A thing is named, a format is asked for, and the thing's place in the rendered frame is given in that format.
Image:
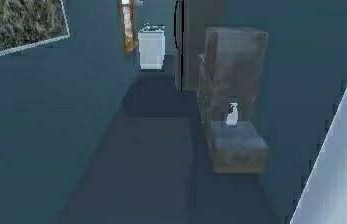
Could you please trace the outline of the white spray bottle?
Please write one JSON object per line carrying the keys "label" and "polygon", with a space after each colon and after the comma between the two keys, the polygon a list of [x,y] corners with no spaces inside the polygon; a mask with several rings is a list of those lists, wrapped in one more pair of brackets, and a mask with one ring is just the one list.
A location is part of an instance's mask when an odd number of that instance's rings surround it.
{"label": "white spray bottle", "polygon": [[226,117],[226,124],[228,126],[236,125],[239,119],[238,116],[238,104],[237,103],[231,103],[230,107],[232,108],[232,112],[229,113]]}

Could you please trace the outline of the white cabinet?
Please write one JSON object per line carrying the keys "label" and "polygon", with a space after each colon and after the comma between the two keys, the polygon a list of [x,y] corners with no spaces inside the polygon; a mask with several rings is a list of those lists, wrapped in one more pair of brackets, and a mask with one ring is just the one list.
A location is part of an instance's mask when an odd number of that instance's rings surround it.
{"label": "white cabinet", "polygon": [[138,32],[139,59],[142,70],[160,70],[165,56],[165,26],[146,25]]}

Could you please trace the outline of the low brown box stool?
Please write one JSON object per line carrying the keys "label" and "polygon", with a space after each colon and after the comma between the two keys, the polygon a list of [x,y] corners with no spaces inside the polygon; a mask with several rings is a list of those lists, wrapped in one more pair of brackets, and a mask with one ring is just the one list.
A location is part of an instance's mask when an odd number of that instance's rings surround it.
{"label": "low brown box stool", "polygon": [[219,174],[261,174],[269,147],[249,121],[228,126],[210,121],[206,137],[213,169]]}

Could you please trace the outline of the dark brown fridge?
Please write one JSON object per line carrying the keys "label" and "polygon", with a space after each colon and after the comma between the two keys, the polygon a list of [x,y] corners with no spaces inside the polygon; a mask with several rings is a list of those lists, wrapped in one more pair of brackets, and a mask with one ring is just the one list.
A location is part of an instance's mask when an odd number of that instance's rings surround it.
{"label": "dark brown fridge", "polygon": [[183,0],[183,90],[180,92],[196,89],[198,55],[205,51],[206,28],[222,23],[223,1]]}

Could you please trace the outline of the pale white room door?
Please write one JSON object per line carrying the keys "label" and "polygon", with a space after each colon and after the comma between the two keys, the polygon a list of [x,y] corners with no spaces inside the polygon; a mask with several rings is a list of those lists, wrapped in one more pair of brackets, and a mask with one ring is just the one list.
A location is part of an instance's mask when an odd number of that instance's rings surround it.
{"label": "pale white room door", "polygon": [[347,224],[347,87],[290,224]]}

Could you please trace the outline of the white framed wall picture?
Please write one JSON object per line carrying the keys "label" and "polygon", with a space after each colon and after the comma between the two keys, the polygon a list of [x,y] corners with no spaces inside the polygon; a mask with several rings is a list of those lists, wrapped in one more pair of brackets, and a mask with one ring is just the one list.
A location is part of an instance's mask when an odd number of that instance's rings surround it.
{"label": "white framed wall picture", "polygon": [[0,0],[0,56],[69,37],[63,0]]}

